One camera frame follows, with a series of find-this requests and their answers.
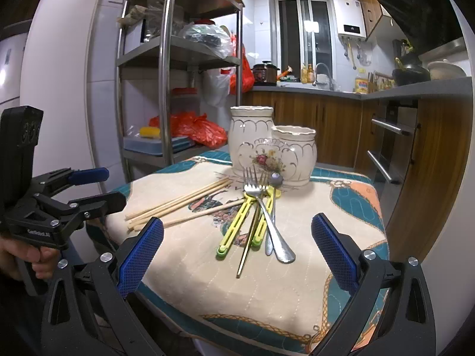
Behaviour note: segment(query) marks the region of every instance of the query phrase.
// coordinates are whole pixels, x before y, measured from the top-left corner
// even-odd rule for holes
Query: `human hand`
[[[23,241],[0,237],[0,268],[11,278],[21,280],[13,256],[32,263],[38,279],[48,279],[53,276],[59,259],[59,251],[46,247],[38,249]]]

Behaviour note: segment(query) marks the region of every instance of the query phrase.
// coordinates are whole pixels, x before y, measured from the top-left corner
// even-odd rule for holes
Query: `table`
[[[118,189],[126,208],[107,217],[105,232],[120,244],[131,234],[124,217],[201,188],[220,178],[233,184],[162,218],[165,222],[242,198],[242,179],[228,153],[208,151]],[[139,292],[184,333],[238,355],[308,354],[336,321],[349,294],[341,290],[314,243],[312,217],[324,212],[336,229],[361,249],[389,258],[381,209],[370,179],[360,174],[315,167],[311,182],[282,188],[276,225],[296,253],[292,264],[266,256],[264,245],[251,251],[241,278],[236,272],[250,215],[226,258],[216,248],[239,209],[235,206],[175,225],[146,272]],[[385,290],[357,346],[366,344],[381,315]]]

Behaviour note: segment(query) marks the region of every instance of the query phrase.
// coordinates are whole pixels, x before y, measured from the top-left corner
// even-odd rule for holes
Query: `window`
[[[333,75],[328,3],[325,0],[275,0],[277,67],[290,65],[300,78],[302,65],[325,63]]]

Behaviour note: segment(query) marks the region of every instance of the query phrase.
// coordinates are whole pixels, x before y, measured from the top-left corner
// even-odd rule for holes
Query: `water heater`
[[[338,37],[366,40],[363,10],[357,0],[333,0]]]

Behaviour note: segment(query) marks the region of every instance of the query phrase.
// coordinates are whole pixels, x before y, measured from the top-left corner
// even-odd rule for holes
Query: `countertop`
[[[460,97],[473,99],[472,78],[470,76],[457,79],[431,80],[430,82],[409,84],[401,87],[395,87],[390,90],[373,92],[367,95],[352,92],[318,90],[304,87],[277,86],[254,86],[252,91],[305,93],[309,95],[335,96],[354,100],[419,99],[435,97]]]

